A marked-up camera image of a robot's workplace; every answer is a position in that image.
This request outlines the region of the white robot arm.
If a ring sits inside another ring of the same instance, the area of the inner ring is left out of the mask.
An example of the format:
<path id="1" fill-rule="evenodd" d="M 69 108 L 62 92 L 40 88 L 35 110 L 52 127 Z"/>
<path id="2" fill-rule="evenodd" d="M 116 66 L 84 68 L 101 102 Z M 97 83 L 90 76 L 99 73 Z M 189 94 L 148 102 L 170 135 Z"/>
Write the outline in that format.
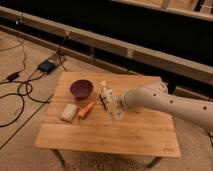
<path id="1" fill-rule="evenodd" d="M 213 132 L 213 102 L 171 95 L 162 81 L 124 91 L 118 104 L 124 110 L 145 107 L 165 112 Z"/>

